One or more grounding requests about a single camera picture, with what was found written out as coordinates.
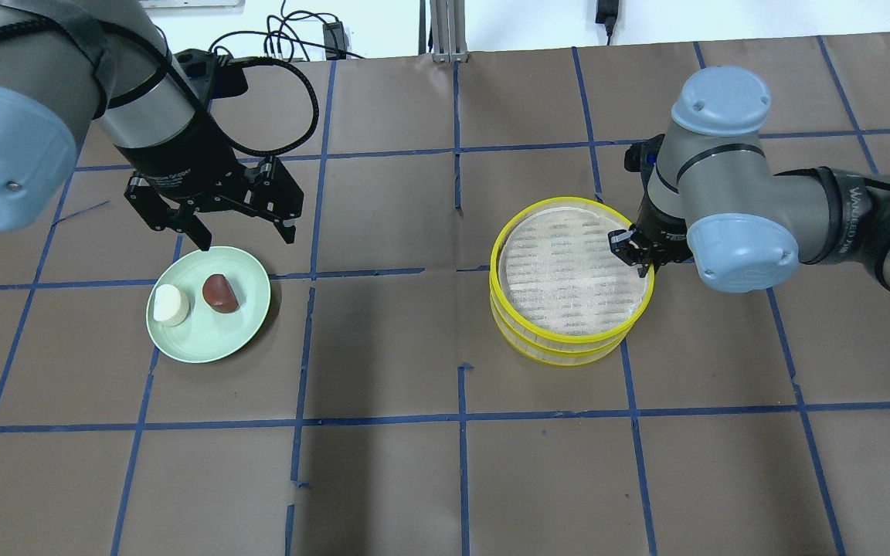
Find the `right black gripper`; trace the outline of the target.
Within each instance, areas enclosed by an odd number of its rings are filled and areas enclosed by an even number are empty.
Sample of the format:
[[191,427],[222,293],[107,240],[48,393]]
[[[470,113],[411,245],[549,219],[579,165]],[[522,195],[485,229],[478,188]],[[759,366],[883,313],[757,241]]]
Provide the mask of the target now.
[[607,233],[611,253],[622,263],[638,268],[640,278],[670,263],[693,258],[685,220],[657,207],[647,193],[640,200],[638,218],[629,229]]

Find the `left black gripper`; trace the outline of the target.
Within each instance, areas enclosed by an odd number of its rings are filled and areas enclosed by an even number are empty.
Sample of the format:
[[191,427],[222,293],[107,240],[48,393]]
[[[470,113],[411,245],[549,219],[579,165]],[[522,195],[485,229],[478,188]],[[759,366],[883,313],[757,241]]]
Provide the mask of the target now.
[[134,166],[126,199],[152,231],[187,236],[202,251],[212,233],[197,212],[242,212],[267,219],[286,244],[294,244],[304,191],[279,158],[255,168],[238,162],[229,142],[206,116],[194,116],[172,137],[126,147]]

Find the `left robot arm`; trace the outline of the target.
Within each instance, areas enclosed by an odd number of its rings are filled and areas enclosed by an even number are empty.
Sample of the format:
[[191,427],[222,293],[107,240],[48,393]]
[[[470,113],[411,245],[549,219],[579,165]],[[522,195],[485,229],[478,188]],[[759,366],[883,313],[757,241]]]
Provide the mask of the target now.
[[[253,149],[209,105],[247,89],[244,71],[275,66],[306,87],[307,130],[285,147]],[[0,232],[31,225],[74,172],[92,122],[133,166],[124,197],[153,231],[207,250],[205,212],[272,222],[293,243],[304,194],[279,161],[317,130],[317,94],[278,59],[188,49],[174,53],[134,1],[0,1]]]

